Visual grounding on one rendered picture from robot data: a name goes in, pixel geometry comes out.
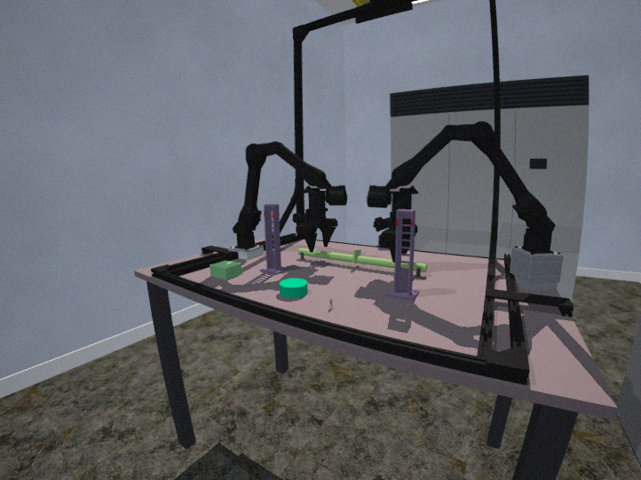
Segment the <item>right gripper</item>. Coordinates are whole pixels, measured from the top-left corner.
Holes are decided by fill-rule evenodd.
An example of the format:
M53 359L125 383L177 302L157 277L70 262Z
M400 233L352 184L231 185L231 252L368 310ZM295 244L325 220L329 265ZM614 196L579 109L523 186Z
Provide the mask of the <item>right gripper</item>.
M305 238L310 252L313 252L317 237L316 231L319 228L322 232L323 245L327 247L336 229L337 220L335 218L326 218L328 209L325 206L309 206L306 211L309 212L310 216L309 224L298 224L296 232ZM328 220L328 223L326 223L326 220Z

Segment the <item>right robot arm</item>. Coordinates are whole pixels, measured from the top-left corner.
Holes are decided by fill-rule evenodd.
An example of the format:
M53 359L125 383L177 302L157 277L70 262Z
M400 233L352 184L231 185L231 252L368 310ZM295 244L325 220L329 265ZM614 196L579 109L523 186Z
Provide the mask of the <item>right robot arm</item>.
M246 162L249 169L244 206L241 209L238 222L233 227L233 232L237 233L236 248L248 249L257 246L255 245L255 236L253 231L256 230L259 223L258 221L261 221L261 210L257 209L260 173L265 163L266 156L270 156L275 153L296 169L308 185L318 187L311 188L310 186L307 186L303 190L303 193L309 193L309 206L325 206L325 200L329 206L346 205L347 203L345 185L332 186L326 179L326 174L322 170L318 171L317 168L303 161L297 155L289 151L283 143L274 141L272 143L259 145L250 144L246 148ZM327 191L321 191L319 188L326 189Z

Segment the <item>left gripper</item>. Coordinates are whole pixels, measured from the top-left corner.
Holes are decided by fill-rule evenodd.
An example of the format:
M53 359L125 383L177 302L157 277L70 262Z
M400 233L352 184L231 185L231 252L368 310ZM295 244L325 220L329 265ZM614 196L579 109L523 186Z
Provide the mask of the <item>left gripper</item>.
M390 212L390 214L392 214L393 216L393 225L394 225L393 229L387 229L381 233L381 240L383 242L386 242L386 244L389 246L391 255L392 255L392 261L394 263L395 263L395 248L396 248L396 242L394 242L396 241L396 210L397 209L392 209L392 212ZM411 224L411 219L402 218L402 224ZM410 228L411 226L402 226L402 231L410 232ZM410 234L402 233L402 239L410 240ZM395 244L392 244L392 243L395 243ZM410 247L410 242L403 241L402 246ZM408 248L401 249L402 254L406 254L407 251L408 251Z

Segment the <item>green block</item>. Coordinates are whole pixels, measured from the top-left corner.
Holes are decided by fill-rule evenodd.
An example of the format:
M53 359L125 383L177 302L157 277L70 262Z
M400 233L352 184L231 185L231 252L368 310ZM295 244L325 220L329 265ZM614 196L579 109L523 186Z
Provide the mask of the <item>green block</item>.
M222 261L210 265L210 276L219 279L231 279L241 275L241 263Z

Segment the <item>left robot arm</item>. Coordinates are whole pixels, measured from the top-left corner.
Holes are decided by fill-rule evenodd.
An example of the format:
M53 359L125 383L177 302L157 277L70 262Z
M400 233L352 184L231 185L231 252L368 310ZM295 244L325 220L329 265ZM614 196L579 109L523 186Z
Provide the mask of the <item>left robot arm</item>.
M496 135L488 122L444 127L416 156L394 169L392 178L386 186L369 186L368 206L387 208L392 202L393 209L411 209L412 194L418 194L413 186L400 188L399 192L390 192L385 189L393 189L394 186L396 189L399 186L409 185L414 179L413 176L418 174L421 168L451 140L471 141L489 158L510 189L516 202L512 207L516 211L518 210L518 218L526 221L526 226L529 227L526 228L524 244L521 248L534 254L554 253L550 250L550 244L555 224L548 218L546 208L526 189L501 150Z

